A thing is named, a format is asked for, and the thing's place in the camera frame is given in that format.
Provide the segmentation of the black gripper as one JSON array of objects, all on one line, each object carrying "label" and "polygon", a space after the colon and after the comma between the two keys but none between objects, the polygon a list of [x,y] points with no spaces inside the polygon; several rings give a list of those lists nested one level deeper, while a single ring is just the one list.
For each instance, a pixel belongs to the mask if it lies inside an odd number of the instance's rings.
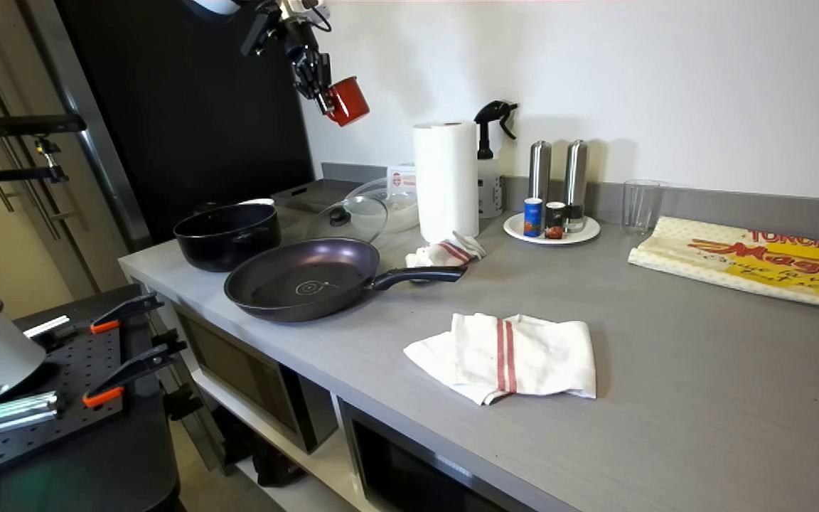
[{"label": "black gripper", "polygon": [[301,18],[282,16],[276,21],[276,38],[291,63],[296,92],[312,98],[320,114],[333,114],[330,57],[319,48],[312,27]]}]

